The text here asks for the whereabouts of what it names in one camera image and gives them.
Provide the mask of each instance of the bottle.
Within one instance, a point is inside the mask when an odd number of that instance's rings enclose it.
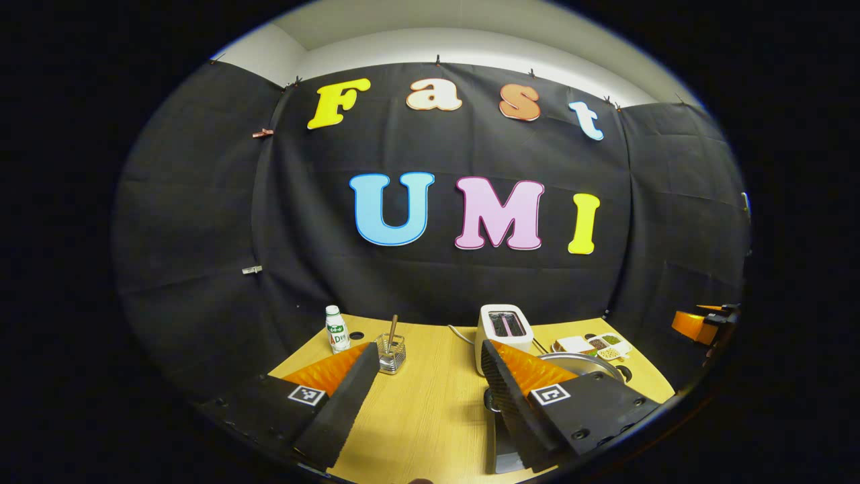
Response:
[[[347,322],[343,320],[341,310],[337,306],[326,306],[325,326],[329,330],[331,350],[335,354],[348,350],[350,347],[349,330],[347,330]]]

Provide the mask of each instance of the ceiling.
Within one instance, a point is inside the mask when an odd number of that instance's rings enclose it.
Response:
[[[543,0],[317,0],[272,23],[313,50],[402,28],[469,28],[555,47],[625,78],[661,102],[696,98],[627,41],[573,11]]]

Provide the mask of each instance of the yellow letter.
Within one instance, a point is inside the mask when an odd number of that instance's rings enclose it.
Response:
[[[463,105],[463,101],[457,99],[457,86],[446,79],[422,79],[409,88],[415,91],[406,98],[406,104],[412,109],[453,111]]]
[[[591,236],[594,231],[594,212],[600,206],[600,199],[594,195],[578,193],[574,195],[574,205],[576,205],[576,228],[574,239],[568,244],[568,252],[587,255],[594,252]]]
[[[358,95],[355,90],[369,90],[371,82],[367,79],[356,79],[345,83],[331,84],[321,87],[316,93],[320,95],[320,102],[316,106],[314,119],[308,121],[308,129],[317,129],[323,126],[332,126],[343,121],[343,115],[337,112],[338,106],[343,106],[344,111],[352,109]]]

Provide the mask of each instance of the white toaster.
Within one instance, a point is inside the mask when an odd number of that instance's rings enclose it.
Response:
[[[478,316],[478,331],[475,334],[475,366],[481,370],[481,348],[484,339],[494,339],[500,343],[528,352],[535,338],[523,312],[513,304],[486,304],[481,306]]]

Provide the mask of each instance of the wooden table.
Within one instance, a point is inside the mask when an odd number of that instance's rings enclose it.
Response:
[[[350,332],[365,334],[353,344],[373,341],[391,325],[390,321],[347,314],[343,318]],[[475,339],[475,326],[459,326],[458,330]],[[600,318],[533,326],[532,330],[547,350],[559,338],[616,332]],[[488,474],[490,420],[483,406],[488,385],[475,368],[474,346],[447,326],[398,322],[396,334],[405,338],[406,363],[396,375],[377,375],[329,472],[361,484],[406,484],[416,478],[436,484],[507,484],[537,475],[529,469]],[[542,351],[533,344],[531,353],[540,355]],[[323,326],[269,375],[282,378],[331,355]],[[629,386],[648,398],[662,403],[674,394],[666,378],[635,348],[623,362],[613,363],[630,368],[633,379]]]

